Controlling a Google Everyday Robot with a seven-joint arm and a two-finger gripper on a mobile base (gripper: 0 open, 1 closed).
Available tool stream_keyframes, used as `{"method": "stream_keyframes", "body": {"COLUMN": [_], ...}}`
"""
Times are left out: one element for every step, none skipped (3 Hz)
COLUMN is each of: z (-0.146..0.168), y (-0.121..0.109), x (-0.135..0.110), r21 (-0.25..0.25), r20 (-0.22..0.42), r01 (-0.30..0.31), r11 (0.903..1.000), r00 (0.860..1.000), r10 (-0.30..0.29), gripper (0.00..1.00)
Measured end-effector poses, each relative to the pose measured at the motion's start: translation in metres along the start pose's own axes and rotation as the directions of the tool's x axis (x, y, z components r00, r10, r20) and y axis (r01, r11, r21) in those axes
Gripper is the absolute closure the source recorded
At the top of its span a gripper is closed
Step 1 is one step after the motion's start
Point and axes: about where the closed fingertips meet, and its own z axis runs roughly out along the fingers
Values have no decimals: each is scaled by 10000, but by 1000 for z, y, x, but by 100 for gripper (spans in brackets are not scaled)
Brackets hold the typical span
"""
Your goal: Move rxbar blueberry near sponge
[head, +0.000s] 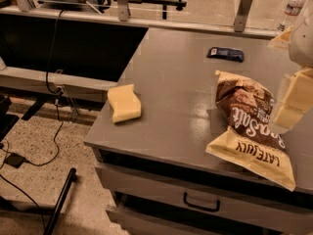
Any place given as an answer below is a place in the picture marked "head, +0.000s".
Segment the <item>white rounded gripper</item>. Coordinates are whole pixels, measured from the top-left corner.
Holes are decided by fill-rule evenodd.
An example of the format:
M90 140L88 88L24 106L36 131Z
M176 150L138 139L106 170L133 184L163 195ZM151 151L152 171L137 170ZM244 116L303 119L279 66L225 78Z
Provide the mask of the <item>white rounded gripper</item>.
M293 26L280 31L268 44L288 49L292 62L302 67L285 74L273 109L274 129L293 129L313 107L313 2L308 0Z

